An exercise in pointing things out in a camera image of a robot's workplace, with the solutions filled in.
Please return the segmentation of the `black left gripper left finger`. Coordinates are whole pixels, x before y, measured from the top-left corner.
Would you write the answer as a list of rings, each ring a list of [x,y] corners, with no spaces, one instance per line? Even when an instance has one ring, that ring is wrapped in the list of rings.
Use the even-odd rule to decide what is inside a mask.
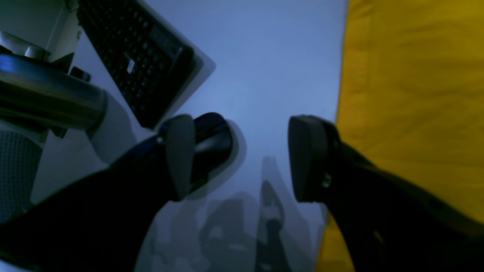
[[[169,201],[190,191],[195,123],[166,121],[110,167],[1,225],[1,260],[38,272],[132,272]]]

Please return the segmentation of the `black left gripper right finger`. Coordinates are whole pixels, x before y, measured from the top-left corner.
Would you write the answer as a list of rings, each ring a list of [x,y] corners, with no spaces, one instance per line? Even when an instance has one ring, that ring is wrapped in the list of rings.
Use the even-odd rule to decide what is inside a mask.
[[[482,272],[483,224],[386,172],[317,116],[289,119],[298,202],[323,203],[356,272]]]

